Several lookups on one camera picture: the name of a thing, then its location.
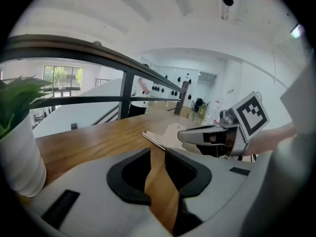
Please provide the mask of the ceiling tube light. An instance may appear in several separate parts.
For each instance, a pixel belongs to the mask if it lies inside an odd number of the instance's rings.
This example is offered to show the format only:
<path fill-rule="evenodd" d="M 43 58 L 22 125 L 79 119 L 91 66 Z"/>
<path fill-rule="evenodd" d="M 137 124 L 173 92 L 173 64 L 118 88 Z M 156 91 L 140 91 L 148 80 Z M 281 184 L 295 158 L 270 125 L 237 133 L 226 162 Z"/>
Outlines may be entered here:
<path fill-rule="evenodd" d="M 305 29 L 303 25 L 300 23 L 297 23 L 294 28 L 290 31 L 290 34 L 293 38 L 298 39 L 303 33 L 305 32 Z"/>

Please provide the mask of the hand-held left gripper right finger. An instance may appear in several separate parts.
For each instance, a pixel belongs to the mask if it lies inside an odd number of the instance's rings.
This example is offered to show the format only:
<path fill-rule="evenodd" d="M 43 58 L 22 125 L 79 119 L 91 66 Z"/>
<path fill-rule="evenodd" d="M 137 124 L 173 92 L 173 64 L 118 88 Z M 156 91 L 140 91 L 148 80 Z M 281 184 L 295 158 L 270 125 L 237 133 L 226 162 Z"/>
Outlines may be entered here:
<path fill-rule="evenodd" d="M 165 169 L 179 192 L 172 230 L 178 237 L 220 211 L 245 182 L 252 164 L 167 148 Z"/>

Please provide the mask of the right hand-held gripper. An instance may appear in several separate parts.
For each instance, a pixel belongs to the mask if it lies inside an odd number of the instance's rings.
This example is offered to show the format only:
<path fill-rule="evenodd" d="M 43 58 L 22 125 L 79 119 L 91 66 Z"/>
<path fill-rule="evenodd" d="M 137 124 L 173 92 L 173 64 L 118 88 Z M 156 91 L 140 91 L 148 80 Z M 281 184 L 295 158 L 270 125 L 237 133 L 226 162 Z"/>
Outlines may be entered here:
<path fill-rule="evenodd" d="M 226 145 L 233 142 L 228 156 L 242 156 L 251 139 L 257 135 L 270 119 L 256 92 L 220 112 L 219 125 L 207 125 L 181 130 L 178 139 L 182 148 L 188 152 L 200 154 L 197 145 Z"/>

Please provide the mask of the group of black wall hangings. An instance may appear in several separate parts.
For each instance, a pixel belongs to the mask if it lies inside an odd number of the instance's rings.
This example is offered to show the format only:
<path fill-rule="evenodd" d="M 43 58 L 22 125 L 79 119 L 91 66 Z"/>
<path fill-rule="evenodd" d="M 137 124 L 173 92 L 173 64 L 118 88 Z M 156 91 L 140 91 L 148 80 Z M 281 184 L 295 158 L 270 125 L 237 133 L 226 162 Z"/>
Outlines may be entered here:
<path fill-rule="evenodd" d="M 190 74 L 186 74 L 185 76 L 181 77 L 172 77 L 166 75 L 165 78 L 169 79 L 172 83 L 174 83 L 179 88 L 183 88 L 184 86 L 190 87 L 192 83 L 192 79 L 189 78 Z M 164 85 L 160 85 L 154 82 L 154 85 L 152 87 L 152 93 L 151 97 L 157 97 L 157 98 L 168 98 L 168 99 L 180 99 L 182 96 L 182 93 L 179 91 L 176 91 L 174 89 L 165 87 Z"/>

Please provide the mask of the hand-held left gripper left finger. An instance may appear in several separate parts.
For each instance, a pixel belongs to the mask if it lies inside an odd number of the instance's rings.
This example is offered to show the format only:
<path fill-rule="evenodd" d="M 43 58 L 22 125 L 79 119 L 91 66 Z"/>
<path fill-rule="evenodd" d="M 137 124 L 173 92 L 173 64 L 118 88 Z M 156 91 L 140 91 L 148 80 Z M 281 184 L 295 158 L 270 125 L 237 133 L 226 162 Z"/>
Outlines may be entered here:
<path fill-rule="evenodd" d="M 31 202 L 31 217 L 48 237 L 172 237 L 151 212 L 145 148 L 79 164 Z"/>

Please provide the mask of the person's right forearm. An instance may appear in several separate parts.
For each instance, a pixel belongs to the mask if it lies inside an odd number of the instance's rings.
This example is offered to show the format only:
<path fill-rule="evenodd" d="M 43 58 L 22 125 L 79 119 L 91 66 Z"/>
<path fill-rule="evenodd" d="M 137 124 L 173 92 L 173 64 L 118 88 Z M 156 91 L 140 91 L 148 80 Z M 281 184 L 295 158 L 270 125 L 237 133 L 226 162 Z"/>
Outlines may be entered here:
<path fill-rule="evenodd" d="M 292 122 L 279 128 L 261 130 L 250 140 L 243 155 L 258 155 L 262 152 L 274 150 L 279 142 L 295 134 L 296 129 Z"/>

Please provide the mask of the large window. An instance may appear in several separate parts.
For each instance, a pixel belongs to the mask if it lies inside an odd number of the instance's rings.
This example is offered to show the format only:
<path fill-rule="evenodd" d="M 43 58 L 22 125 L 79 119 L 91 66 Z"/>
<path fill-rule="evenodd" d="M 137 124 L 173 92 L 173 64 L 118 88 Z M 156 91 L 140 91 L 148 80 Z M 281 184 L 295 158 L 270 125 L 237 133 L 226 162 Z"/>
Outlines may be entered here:
<path fill-rule="evenodd" d="M 78 96 L 81 93 L 83 68 L 44 66 L 43 79 L 50 82 L 43 91 L 52 97 Z"/>

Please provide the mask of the green plant in white pot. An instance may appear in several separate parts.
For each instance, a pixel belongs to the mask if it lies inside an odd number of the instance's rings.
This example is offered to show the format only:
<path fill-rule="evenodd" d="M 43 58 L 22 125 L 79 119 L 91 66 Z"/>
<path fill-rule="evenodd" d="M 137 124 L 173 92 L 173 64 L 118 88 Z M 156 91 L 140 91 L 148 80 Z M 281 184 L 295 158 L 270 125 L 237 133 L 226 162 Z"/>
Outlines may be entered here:
<path fill-rule="evenodd" d="M 0 79 L 0 167 L 9 187 L 29 198 L 46 181 L 30 110 L 46 100 L 42 89 L 47 85 L 49 82 L 35 77 L 18 77 L 8 83 Z"/>

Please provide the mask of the black metal stair railing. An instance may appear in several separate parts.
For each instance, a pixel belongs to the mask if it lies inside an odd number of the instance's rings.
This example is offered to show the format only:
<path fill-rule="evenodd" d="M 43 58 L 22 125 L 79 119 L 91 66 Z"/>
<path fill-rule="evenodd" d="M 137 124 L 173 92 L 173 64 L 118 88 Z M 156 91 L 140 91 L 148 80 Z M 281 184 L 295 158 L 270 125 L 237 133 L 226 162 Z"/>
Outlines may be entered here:
<path fill-rule="evenodd" d="M 54 35 L 20 35 L 10 37 L 0 51 L 0 62 L 26 58 L 64 58 L 74 59 L 98 65 L 104 65 L 123 72 L 119 96 L 74 96 L 65 98 L 50 98 L 37 107 L 50 107 L 57 105 L 73 105 L 88 103 L 117 102 L 118 119 L 128 116 L 129 104 L 141 101 L 141 97 L 132 97 L 132 85 L 135 76 L 139 76 L 165 87 L 182 93 L 174 108 L 175 114 L 180 114 L 187 86 L 179 88 L 174 83 L 147 68 L 145 65 L 133 60 L 119 52 L 93 43 Z"/>

